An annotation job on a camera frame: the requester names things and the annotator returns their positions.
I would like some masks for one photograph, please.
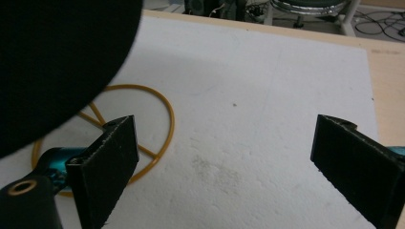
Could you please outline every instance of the coiled yellow cable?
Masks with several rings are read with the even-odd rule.
[[[114,91],[114,90],[122,90],[122,89],[130,89],[130,90],[141,90],[141,91],[145,91],[148,92],[149,94],[152,94],[154,96],[156,96],[166,107],[168,113],[169,113],[169,117],[170,117],[170,126],[169,126],[169,131],[167,134],[167,138],[165,139],[163,145],[161,146],[159,152],[156,154],[150,150],[148,150],[147,148],[138,145],[139,149],[141,152],[144,152],[146,155],[148,155],[149,157],[152,158],[152,161],[149,162],[148,165],[146,165],[141,171],[139,171],[138,173],[134,174],[128,181],[128,185],[134,183],[135,181],[137,181],[138,179],[140,179],[141,177],[143,177],[145,174],[147,174],[161,159],[161,157],[163,156],[163,154],[166,152],[167,147],[169,147],[170,141],[172,140],[173,137],[173,133],[175,130],[175,114],[173,111],[173,107],[170,104],[169,100],[161,93],[159,93],[158,91],[148,88],[146,86],[141,86],[141,85],[135,85],[135,84],[119,84],[119,85],[114,85],[114,86],[108,86],[106,87],[106,89],[104,90],[104,92],[110,92],[110,91]],[[96,118],[98,120],[95,120],[94,118],[90,117],[87,114],[84,114],[82,112],[80,112],[78,115],[82,118],[84,118],[85,120],[89,121],[90,123],[96,125],[97,127],[101,128],[102,125],[104,125],[106,122],[104,120],[104,118],[101,115],[101,112],[98,110],[98,108],[96,107],[96,105],[92,102],[89,104],[90,108],[92,109],[93,113],[95,114]],[[38,162],[38,159],[40,157],[40,150],[41,150],[41,146],[43,143],[43,138],[38,139],[34,142],[33,147],[32,147],[32,168],[35,168],[36,163]],[[62,192],[60,193],[62,196],[66,196],[66,197],[71,197],[72,193],[67,193],[67,192]]]

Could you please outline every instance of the table surface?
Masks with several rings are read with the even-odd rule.
[[[387,7],[387,8],[400,8],[405,9],[405,2],[402,0],[362,0],[362,5],[377,6],[377,7]]]
[[[405,146],[405,45],[327,34],[312,31],[262,26],[213,18],[145,10],[144,15],[175,20],[220,25],[252,31],[269,32],[289,37],[361,48],[367,51],[373,83],[373,99],[378,125],[379,141],[387,146]],[[402,217],[397,228],[405,228]]]

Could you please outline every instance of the black round object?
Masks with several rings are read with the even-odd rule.
[[[77,114],[130,51],[142,1],[14,1],[0,8],[0,157]]]
[[[62,229],[53,198],[53,184],[45,176],[29,176],[0,190],[0,228]]]
[[[200,0],[191,0],[191,8],[194,10],[203,10],[203,2]]]
[[[346,0],[282,0],[296,7],[313,7],[313,8],[327,8],[337,6],[346,2]]]

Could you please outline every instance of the black wire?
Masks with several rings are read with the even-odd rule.
[[[229,12],[230,12],[230,9],[232,8],[232,4],[234,3],[235,1],[232,1],[232,3],[231,4],[228,4],[229,6],[227,6],[227,8],[223,8],[222,9],[222,12],[221,12],[221,18],[222,19],[229,19]]]
[[[370,13],[363,13],[361,11],[357,11],[357,13],[361,14],[361,18],[364,18],[364,19],[368,20],[366,22],[357,23],[354,26],[357,31],[359,31],[359,32],[361,32],[363,34],[367,34],[367,35],[379,35],[379,34],[383,33],[384,35],[386,35],[387,37],[389,37],[389,38],[391,38],[393,40],[400,41],[400,42],[405,42],[405,38],[404,39],[398,39],[396,37],[391,36],[387,32],[387,30],[389,30],[389,29],[394,29],[396,31],[401,31],[402,29],[399,29],[396,26],[399,26],[399,25],[405,26],[405,24],[400,23],[402,21],[405,22],[405,19],[404,19],[403,15],[400,14],[399,12],[374,11],[374,12],[370,12]],[[385,18],[378,19],[378,20],[375,20],[372,17],[370,17],[370,15],[377,14],[377,13],[390,13],[390,15],[385,17]],[[399,19],[398,18],[393,18],[394,16],[397,16],[397,15],[400,15],[402,18],[399,18]],[[367,24],[376,25],[377,27],[379,27],[379,31],[377,31],[377,32],[368,32],[368,31],[364,31],[364,30],[360,29],[360,27],[362,25],[367,25]]]
[[[252,13],[250,13],[249,11],[246,13],[249,17],[250,17],[250,19],[252,19],[254,22],[259,22],[259,21],[257,21],[256,20],[256,18],[254,17],[254,15],[252,14]]]

